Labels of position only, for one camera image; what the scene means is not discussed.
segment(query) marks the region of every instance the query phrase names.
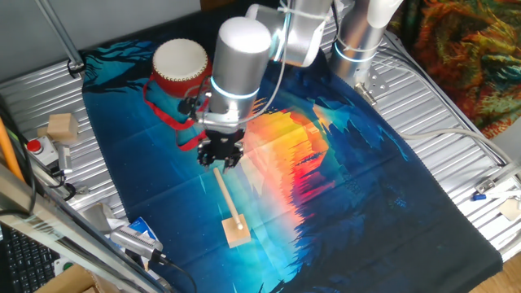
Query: red drum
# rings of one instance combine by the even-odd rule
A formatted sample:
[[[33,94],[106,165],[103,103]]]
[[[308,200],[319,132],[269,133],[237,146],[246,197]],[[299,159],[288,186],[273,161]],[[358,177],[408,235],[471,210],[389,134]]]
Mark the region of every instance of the red drum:
[[[155,82],[174,98],[197,94],[206,76],[212,75],[212,65],[204,48],[191,40],[165,42],[154,53]]]

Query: wooden pole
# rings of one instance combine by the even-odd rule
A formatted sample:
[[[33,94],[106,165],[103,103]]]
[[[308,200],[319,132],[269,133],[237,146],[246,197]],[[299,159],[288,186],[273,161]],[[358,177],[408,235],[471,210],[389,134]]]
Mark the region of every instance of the wooden pole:
[[[239,214],[237,213],[237,209],[235,208],[234,201],[231,199],[230,193],[226,188],[225,182],[222,180],[221,172],[219,172],[218,168],[213,169],[213,174],[215,174],[215,178],[217,179],[217,183],[219,183],[219,187],[221,188],[222,195],[224,195],[226,204],[228,204],[228,208],[230,209],[231,216],[234,218],[235,223],[237,224],[237,228],[239,230],[243,229],[243,224],[239,218]]]

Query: computer keyboard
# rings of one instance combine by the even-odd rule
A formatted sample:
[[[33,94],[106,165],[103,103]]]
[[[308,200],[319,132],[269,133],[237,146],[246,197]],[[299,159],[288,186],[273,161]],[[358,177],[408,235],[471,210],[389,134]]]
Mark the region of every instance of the computer keyboard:
[[[55,277],[54,261],[59,259],[58,253],[11,227],[1,227],[2,292],[33,293]]]

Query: drum head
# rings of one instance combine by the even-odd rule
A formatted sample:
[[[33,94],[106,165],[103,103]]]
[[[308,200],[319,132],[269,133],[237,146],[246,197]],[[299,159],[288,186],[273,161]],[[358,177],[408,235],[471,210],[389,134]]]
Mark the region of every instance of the drum head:
[[[200,44],[175,39],[155,51],[153,64],[154,70],[168,81],[188,81],[204,71],[208,57]]]

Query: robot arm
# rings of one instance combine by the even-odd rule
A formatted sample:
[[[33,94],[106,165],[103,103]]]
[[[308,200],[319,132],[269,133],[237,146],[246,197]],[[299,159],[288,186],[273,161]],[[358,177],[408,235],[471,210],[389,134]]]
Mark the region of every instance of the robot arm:
[[[231,18],[221,26],[208,110],[197,117],[208,136],[199,144],[200,164],[208,167],[224,160],[226,171],[239,162],[240,140],[268,62],[282,62],[285,56],[285,63],[309,66],[317,56],[331,1],[291,1],[286,7],[290,13],[252,5],[247,17]]]
[[[226,171],[239,162],[246,122],[260,115],[250,116],[268,62],[272,59],[282,63],[280,78],[284,63],[309,66],[317,56],[332,1],[288,0],[288,6],[278,10],[254,4],[246,17],[231,18],[221,26],[210,78],[209,107],[197,113],[197,121],[208,136],[199,144],[201,165],[208,167],[215,160],[224,160]],[[367,76],[367,70],[359,67],[369,68],[387,23],[402,0],[357,1],[361,4],[355,4],[353,15],[344,17],[342,39],[333,48],[338,54],[334,53],[330,62],[332,70],[352,87],[353,75]]]

